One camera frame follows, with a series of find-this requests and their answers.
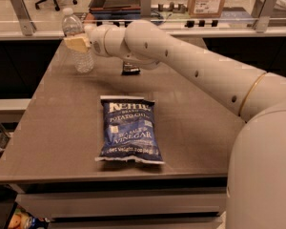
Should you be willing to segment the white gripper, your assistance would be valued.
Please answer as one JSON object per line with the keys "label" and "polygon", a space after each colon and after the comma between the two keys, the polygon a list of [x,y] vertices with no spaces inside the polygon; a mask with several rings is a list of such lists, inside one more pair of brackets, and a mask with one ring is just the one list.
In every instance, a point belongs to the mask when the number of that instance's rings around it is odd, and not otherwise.
{"label": "white gripper", "polygon": [[109,28],[105,25],[96,26],[94,24],[88,24],[84,26],[84,30],[89,38],[84,35],[67,36],[64,38],[64,42],[70,50],[76,52],[87,52],[92,45],[92,51],[95,54],[109,57],[105,47],[105,36],[108,29]]}

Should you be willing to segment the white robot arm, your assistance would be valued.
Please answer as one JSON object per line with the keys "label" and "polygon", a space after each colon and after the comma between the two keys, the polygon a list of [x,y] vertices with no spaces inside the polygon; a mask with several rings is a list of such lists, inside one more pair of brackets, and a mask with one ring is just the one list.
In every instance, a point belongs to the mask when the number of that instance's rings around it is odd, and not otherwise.
{"label": "white robot arm", "polygon": [[245,124],[231,152],[226,229],[286,229],[286,78],[180,41],[146,20],[87,26],[68,48],[147,69],[163,62]]}

